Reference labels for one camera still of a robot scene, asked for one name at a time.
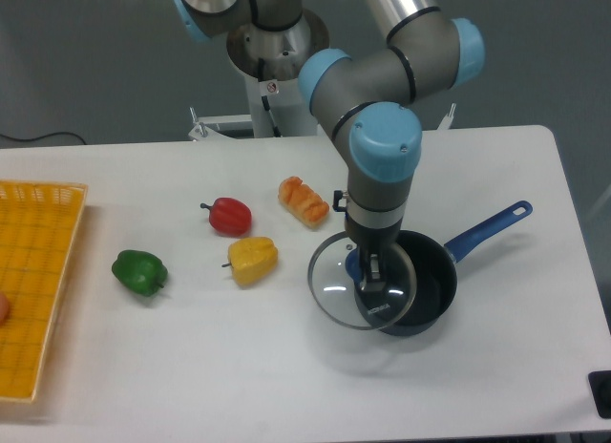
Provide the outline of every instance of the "frying pan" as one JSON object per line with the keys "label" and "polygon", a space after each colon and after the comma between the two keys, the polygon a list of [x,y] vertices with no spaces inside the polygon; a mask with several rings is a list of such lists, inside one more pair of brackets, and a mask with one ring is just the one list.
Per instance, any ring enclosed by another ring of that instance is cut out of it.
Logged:
{"label": "frying pan", "polygon": [[[396,336],[412,336],[431,327],[450,307],[456,294],[458,282],[454,265],[479,244],[532,212],[533,206],[528,201],[519,201],[444,245],[421,233],[402,230],[397,243],[408,253],[413,263],[417,281],[416,294],[408,312],[395,324],[381,328],[381,331]],[[354,271],[348,270],[348,274],[354,276]],[[370,311],[381,305],[379,295],[363,292],[357,285],[355,296],[356,305],[363,317],[372,325],[381,326],[380,318],[384,317],[380,313],[371,314]],[[396,313],[399,309],[394,308],[394,311],[389,312]]]}

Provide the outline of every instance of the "blue joint cap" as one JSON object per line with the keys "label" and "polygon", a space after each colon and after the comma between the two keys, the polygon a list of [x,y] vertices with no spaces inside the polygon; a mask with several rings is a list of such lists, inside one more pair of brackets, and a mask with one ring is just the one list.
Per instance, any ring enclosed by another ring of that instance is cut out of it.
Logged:
{"label": "blue joint cap", "polygon": [[210,37],[208,37],[200,30],[200,28],[198,28],[198,25],[196,25],[195,21],[193,21],[193,18],[191,18],[191,15],[184,7],[184,3],[182,2],[182,0],[174,0],[174,4],[176,5],[177,10],[179,11],[180,18],[182,19],[184,27],[187,29],[187,32],[189,33],[191,38],[194,39],[196,42],[208,42],[210,40]]}
{"label": "blue joint cap", "polygon": [[476,25],[466,18],[452,20],[458,30],[460,41],[460,61],[458,62],[458,74],[453,86],[465,83],[477,77],[484,67],[486,52],[484,39]]}
{"label": "blue joint cap", "polygon": [[376,102],[356,117],[349,133],[356,166],[383,183],[413,176],[420,161],[422,125],[409,109],[393,102]]}
{"label": "blue joint cap", "polygon": [[312,112],[312,96],[318,82],[320,82],[323,75],[327,72],[328,68],[333,66],[340,59],[350,57],[339,49],[324,49],[313,54],[303,68],[299,72],[299,90],[302,92],[305,104]]}

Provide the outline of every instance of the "black cable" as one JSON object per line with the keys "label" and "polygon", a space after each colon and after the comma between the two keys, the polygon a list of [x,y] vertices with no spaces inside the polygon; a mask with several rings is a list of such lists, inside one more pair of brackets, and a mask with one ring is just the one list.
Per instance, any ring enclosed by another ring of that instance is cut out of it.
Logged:
{"label": "black cable", "polygon": [[46,139],[47,137],[53,137],[53,136],[72,136],[72,137],[76,137],[78,140],[80,140],[82,142],[83,145],[87,145],[87,141],[79,136],[77,133],[72,133],[70,131],[56,131],[54,133],[48,133],[47,135],[42,135],[39,137],[30,137],[30,138],[24,138],[24,139],[20,139],[19,137],[11,137],[11,136],[7,136],[7,135],[3,135],[2,133],[0,133],[0,137],[6,139],[6,140],[12,140],[14,142],[35,142],[37,140],[41,140],[41,139]]}

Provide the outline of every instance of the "bell pepper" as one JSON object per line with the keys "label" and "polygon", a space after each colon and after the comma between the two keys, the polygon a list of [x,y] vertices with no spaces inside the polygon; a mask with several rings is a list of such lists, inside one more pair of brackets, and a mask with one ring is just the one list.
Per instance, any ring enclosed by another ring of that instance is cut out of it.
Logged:
{"label": "bell pepper", "polygon": [[113,274],[133,292],[150,297],[168,279],[168,268],[155,255],[140,250],[123,250],[113,263]]}
{"label": "bell pepper", "polygon": [[233,198],[218,198],[212,206],[203,202],[200,207],[210,210],[210,224],[223,235],[241,236],[252,224],[248,206]]}
{"label": "bell pepper", "polygon": [[267,275],[278,262],[278,249],[266,237],[244,238],[229,246],[229,264],[238,285],[251,285]]}

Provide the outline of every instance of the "toy bread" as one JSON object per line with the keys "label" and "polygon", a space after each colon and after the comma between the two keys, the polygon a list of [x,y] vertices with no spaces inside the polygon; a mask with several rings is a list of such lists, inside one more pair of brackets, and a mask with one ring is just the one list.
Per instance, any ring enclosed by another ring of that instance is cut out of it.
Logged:
{"label": "toy bread", "polygon": [[293,216],[310,228],[316,228],[328,214],[328,204],[296,176],[280,184],[278,200]]}

